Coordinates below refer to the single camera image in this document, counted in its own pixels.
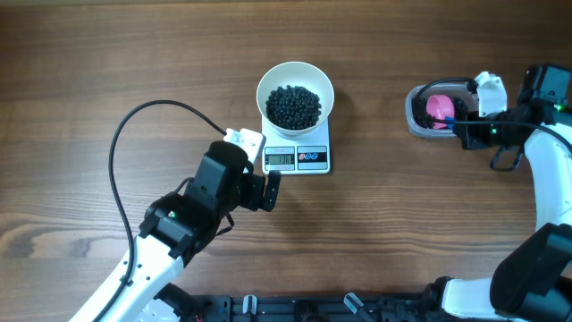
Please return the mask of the pink scoop blue handle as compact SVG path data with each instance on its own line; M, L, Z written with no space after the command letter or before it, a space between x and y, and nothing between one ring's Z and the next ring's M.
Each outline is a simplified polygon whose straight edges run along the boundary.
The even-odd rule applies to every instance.
M427 99L425 111L435 120L455 118L455 106L452 99L446 95L432 95Z

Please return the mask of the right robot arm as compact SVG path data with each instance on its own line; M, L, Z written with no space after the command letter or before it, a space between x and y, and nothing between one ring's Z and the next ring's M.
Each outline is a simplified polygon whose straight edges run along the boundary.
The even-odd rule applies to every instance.
M440 122L463 149L517 149L534 181L534 233L508 255L489 278L448 280L441 309L458 319L488 321L569 321L571 280L571 71L533 64L514 107L508 107L500 78L481 72L462 78L478 109Z

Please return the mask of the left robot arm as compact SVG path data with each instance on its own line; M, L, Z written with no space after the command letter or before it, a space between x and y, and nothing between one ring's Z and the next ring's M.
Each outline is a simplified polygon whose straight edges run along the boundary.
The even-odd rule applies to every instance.
M122 261L73 316L75 321L199 321L200 304L172 284L237 208L273 210L281 174L253 174L247 153L212 143L196 175L152 203Z

